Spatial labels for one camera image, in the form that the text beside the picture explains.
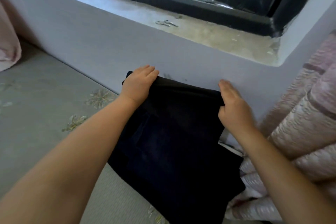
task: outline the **wall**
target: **wall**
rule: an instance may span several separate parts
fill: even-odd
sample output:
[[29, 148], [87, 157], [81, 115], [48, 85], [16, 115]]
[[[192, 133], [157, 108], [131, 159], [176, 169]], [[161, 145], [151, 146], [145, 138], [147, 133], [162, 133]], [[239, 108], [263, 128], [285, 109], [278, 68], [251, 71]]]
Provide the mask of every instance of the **wall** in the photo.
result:
[[274, 105], [326, 36], [336, 1], [279, 67], [252, 62], [76, 0], [1, 0], [17, 33], [95, 81], [120, 92], [127, 71], [155, 65], [161, 75], [218, 89], [232, 81], [257, 119]]

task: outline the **window ledge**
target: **window ledge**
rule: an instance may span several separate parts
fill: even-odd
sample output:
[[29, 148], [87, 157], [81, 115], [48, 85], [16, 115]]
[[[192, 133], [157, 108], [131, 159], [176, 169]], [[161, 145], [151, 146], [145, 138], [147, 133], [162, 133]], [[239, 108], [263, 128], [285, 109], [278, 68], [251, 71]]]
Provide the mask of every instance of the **window ledge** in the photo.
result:
[[[129, 0], [77, 0], [129, 20], [269, 66], [279, 66], [279, 38], [260, 36]], [[158, 25], [169, 20], [178, 27]]]

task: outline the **pink blanket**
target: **pink blanket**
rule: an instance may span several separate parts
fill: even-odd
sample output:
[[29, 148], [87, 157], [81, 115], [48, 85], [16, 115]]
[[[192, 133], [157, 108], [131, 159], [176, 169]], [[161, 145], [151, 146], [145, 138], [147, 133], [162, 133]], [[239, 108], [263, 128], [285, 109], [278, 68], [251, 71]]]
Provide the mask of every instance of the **pink blanket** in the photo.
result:
[[0, 3], [0, 72], [21, 58], [21, 46], [15, 30]]

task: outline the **hand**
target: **hand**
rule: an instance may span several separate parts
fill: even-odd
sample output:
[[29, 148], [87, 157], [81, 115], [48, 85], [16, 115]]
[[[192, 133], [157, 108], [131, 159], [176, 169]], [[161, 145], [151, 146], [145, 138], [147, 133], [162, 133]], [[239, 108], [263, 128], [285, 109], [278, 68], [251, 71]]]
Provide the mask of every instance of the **hand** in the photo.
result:
[[241, 98], [239, 92], [229, 81], [220, 80], [218, 86], [225, 106], [219, 109], [218, 117], [234, 137], [256, 130], [250, 106]]
[[149, 88], [158, 75], [159, 71], [153, 66], [135, 69], [124, 81], [120, 97], [131, 99], [137, 107], [140, 106], [148, 97]]

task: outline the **denim fabric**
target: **denim fabric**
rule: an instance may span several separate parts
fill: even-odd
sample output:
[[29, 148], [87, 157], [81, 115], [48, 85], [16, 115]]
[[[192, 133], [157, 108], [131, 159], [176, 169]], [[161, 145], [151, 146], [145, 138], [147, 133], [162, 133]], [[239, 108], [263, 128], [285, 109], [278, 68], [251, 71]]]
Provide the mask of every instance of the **denim fabric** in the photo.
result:
[[108, 160], [171, 224], [220, 224], [245, 189], [243, 159], [217, 144], [221, 105], [218, 91], [158, 77]]

